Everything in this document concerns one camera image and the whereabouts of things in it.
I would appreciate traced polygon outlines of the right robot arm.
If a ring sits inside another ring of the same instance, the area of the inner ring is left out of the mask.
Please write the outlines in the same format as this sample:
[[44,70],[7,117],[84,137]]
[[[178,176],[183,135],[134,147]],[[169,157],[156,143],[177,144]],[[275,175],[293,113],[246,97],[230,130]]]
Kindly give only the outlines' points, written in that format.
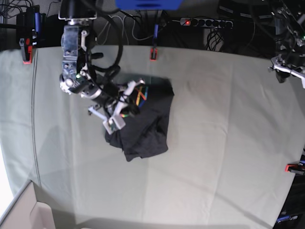
[[[104,11],[95,0],[64,0],[58,18],[67,24],[61,37],[63,51],[60,88],[67,94],[79,94],[103,106],[107,103],[124,102],[122,88],[113,83],[120,71],[123,44],[120,30],[110,17],[117,10]],[[97,44],[97,34],[93,28],[94,20],[105,19],[115,28],[118,37],[118,52],[114,63],[109,67],[92,64],[93,60],[103,58],[102,52],[93,53]]]

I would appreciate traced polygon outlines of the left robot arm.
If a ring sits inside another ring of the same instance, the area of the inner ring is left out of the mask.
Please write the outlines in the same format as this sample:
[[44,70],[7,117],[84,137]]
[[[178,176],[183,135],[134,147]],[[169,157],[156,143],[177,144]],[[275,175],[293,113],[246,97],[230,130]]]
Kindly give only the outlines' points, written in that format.
[[276,51],[284,66],[305,66],[305,2],[303,0],[269,1],[275,22]]

